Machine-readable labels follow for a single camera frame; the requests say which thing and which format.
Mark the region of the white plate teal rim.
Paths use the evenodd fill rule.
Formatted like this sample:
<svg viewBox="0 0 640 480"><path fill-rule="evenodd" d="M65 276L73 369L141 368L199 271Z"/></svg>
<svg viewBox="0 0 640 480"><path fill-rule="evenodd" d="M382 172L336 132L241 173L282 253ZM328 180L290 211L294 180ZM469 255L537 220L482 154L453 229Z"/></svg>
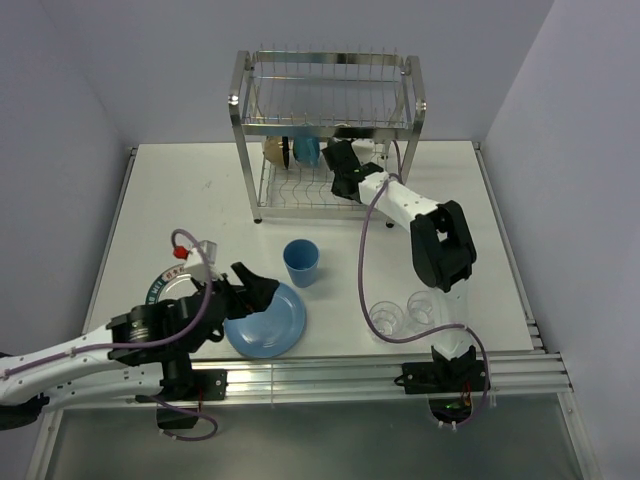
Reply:
<svg viewBox="0 0 640 480"><path fill-rule="evenodd" d="M181 264L171 266L152 281L145 295L145 304L154 305L164 300L177 300L193 295L197 287L191 275Z"/></svg>

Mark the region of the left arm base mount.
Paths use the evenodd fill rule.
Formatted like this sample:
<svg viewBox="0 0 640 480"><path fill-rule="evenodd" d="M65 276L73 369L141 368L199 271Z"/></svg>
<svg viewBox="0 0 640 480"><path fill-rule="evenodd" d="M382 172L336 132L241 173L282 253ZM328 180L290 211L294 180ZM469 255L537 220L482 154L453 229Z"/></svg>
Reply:
<svg viewBox="0 0 640 480"><path fill-rule="evenodd" d="M218 432L219 425L204 412L204 404L206 401L225 399L227 378L228 371L225 369L195 370L192 384L176 399L170 399L167 394L136 395L135 402L156 406L156 424L161 435L186 442L206 440ZM199 420L211 424L209 433L196 437L183 434L183 431L194 429Z"/></svg>

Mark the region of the steel two-tier dish rack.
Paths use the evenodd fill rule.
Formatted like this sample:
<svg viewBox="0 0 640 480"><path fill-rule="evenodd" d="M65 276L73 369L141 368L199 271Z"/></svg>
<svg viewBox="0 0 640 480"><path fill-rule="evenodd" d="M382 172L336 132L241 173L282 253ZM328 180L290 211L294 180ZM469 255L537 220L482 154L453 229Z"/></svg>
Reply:
<svg viewBox="0 0 640 480"><path fill-rule="evenodd" d="M241 50L227 104L255 223L361 219L364 206L332 193L323 158L317 168L295 160L294 138L370 139L369 162L407 178L427 112L419 57L386 51ZM289 138L288 170L264 158L267 136Z"/></svg>

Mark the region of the blue plastic tumbler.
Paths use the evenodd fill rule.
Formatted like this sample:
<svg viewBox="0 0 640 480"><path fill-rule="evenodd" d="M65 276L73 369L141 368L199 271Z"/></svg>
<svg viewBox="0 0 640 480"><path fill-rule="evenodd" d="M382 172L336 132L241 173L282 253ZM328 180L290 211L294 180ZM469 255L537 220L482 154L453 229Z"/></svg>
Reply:
<svg viewBox="0 0 640 480"><path fill-rule="evenodd" d="M317 277L320 252L315 243L308 239L289 242L283 250L283 261L295 286L307 288Z"/></svg>

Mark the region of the blue flower mug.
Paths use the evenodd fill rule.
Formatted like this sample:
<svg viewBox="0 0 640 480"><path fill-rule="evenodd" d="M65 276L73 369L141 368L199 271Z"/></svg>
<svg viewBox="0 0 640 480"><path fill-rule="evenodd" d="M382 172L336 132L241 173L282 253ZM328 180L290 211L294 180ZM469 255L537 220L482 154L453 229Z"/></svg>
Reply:
<svg viewBox="0 0 640 480"><path fill-rule="evenodd" d="M320 141L315 136L297 136L293 140L293 155L302 165L312 168L319 166Z"/></svg>

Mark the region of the black bowl tan outside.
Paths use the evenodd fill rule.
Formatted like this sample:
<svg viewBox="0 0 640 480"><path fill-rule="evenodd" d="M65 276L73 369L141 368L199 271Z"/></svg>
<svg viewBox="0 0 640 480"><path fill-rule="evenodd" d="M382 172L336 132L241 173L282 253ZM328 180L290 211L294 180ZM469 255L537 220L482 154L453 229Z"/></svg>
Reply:
<svg viewBox="0 0 640 480"><path fill-rule="evenodd" d="M264 158L278 168L288 170L290 164L290 143L286 136L267 136L263 142Z"/></svg>

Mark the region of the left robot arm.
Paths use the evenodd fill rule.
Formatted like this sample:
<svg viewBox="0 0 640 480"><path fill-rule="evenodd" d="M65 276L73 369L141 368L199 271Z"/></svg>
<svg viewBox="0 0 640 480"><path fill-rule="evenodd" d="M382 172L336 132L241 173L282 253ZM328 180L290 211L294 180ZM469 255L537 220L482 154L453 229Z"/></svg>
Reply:
<svg viewBox="0 0 640 480"><path fill-rule="evenodd" d="M204 263L185 265L184 271L200 285L192 295L140 305L108 324L57 345L24 356L1 359L1 428L29 425L53 397L50 387L65 385L102 371L145 364L171 363L159 377L159 388L172 399L183 399L195 386L189 355L207 341L224 338L226 320L266 311L280 286L275 279L258 276L242 263L232 265L240 279L231 284L227 275Z"/></svg>

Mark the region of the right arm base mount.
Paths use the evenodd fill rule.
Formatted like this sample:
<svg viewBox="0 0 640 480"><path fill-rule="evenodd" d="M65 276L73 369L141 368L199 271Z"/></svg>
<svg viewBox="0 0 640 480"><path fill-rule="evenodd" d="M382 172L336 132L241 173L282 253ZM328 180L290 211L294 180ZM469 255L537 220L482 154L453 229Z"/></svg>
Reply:
<svg viewBox="0 0 640 480"><path fill-rule="evenodd" d="M430 361L403 363L394 384L402 387L407 395L483 392L490 385L485 364L477 358L475 346L451 360L435 348L432 355Z"/></svg>

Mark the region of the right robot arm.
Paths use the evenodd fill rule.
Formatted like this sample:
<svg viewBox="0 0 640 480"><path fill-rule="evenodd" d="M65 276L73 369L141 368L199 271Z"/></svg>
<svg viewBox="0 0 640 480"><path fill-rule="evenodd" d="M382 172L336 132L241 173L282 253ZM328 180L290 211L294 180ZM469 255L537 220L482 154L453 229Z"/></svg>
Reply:
<svg viewBox="0 0 640 480"><path fill-rule="evenodd" d="M397 345L431 337L433 388L454 391L470 386L487 391L488 355L469 326L468 280L477 252L461 205L431 200L409 189L398 172L388 172L372 162L361 163L349 140L331 140L322 153L334 174L332 193L367 207L358 249L357 290L373 335ZM409 337L384 332L374 323L373 310L366 304L365 246L375 211L409 233L413 269L426 287L438 292L436 316L425 330Z"/></svg>

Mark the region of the blue round plate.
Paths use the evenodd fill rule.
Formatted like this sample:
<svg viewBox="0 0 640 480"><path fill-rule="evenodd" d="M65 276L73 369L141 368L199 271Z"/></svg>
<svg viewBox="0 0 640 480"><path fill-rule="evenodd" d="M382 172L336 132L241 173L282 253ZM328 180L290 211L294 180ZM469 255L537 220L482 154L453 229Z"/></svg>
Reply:
<svg viewBox="0 0 640 480"><path fill-rule="evenodd" d="M226 339L239 354L266 359L293 348L302 337L306 323L304 302L294 289L281 283L264 312L226 320L224 329Z"/></svg>

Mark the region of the clear glass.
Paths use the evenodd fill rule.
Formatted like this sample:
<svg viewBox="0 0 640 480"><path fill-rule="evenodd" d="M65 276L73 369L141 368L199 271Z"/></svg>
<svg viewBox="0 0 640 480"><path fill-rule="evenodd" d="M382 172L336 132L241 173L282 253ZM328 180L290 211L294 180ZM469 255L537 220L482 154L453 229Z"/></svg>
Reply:
<svg viewBox="0 0 640 480"><path fill-rule="evenodd" d="M375 330L386 337L398 338L404 328L404 312L394 302L377 302L370 308L369 316Z"/></svg>
<svg viewBox="0 0 640 480"><path fill-rule="evenodd" d="M434 297L430 291L418 291L407 300L407 316L415 324L429 326L434 323Z"/></svg>

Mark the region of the aluminium frame rail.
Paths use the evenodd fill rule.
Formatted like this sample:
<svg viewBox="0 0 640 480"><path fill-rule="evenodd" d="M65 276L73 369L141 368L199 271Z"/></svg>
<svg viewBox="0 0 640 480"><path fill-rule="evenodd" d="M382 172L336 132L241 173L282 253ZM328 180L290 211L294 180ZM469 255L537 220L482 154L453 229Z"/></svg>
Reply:
<svg viewBox="0 0 640 480"><path fill-rule="evenodd" d="M226 403L280 404L392 400L409 397L452 399L461 393L407 395L394 384L406 362L430 361L429 355L393 355L354 358L272 361L198 361L195 370L228 371ZM536 351L525 355L499 355L490 361L490 398L499 395L556 394L571 391L563 360L558 354ZM482 392L471 392L475 404Z"/></svg>

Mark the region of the light grey mug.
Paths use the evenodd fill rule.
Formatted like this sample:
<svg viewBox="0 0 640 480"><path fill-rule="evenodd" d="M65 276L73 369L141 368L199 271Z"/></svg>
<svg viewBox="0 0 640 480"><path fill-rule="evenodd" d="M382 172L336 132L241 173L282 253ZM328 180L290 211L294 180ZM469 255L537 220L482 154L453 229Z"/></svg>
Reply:
<svg viewBox="0 0 640 480"><path fill-rule="evenodd" d="M370 139L356 139L351 147L361 163L369 162L375 156L375 143Z"/></svg>

